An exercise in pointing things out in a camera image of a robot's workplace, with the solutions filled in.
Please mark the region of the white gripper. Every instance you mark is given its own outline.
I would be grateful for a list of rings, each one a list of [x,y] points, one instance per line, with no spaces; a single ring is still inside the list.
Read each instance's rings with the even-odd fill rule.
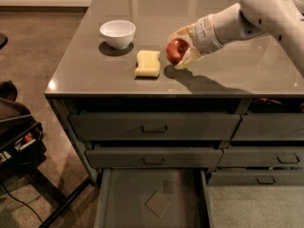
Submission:
[[[196,23],[184,26],[174,31],[168,40],[182,39],[192,43],[194,47],[180,48],[175,53],[178,63],[175,69],[186,69],[200,61],[205,54],[214,53],[223,48],[214,28],[214,14],[201,17]]]

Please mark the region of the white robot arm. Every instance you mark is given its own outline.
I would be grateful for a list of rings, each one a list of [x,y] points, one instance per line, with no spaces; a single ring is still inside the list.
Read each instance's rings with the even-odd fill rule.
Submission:
[[[293,0],[240,0],[216,14],[176,30],[168,38],[167,60],[184,69],[225,45],[268,33],[304,75],[304,20]]]

